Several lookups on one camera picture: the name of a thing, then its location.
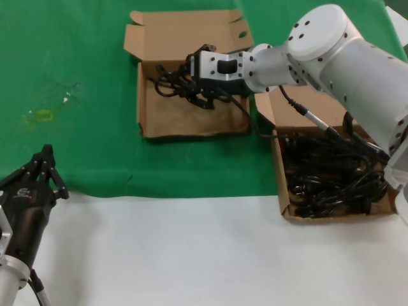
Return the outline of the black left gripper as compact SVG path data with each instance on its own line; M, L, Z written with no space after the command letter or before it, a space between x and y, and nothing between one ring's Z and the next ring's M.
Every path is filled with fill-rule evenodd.
M13 231L6 254L26 265L34 263L56 200L69 198L55 165L53 147L46 144L28 163L1 180L1 204Z

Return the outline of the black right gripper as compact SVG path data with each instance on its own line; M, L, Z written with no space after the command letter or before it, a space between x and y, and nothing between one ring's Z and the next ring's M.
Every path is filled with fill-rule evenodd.
M204 44L197 51L191 54L191 56L199 56L202 52L215 52L216 46L210 44ZM195 85L199 88L200 92L188 92L186 99L189 103L204 109L214 110L215 95L221 95L221 91L229 95L249 96L253 93L252 90L246 85L244 79L239 78L236 80L216 80L209 78L193 78Z

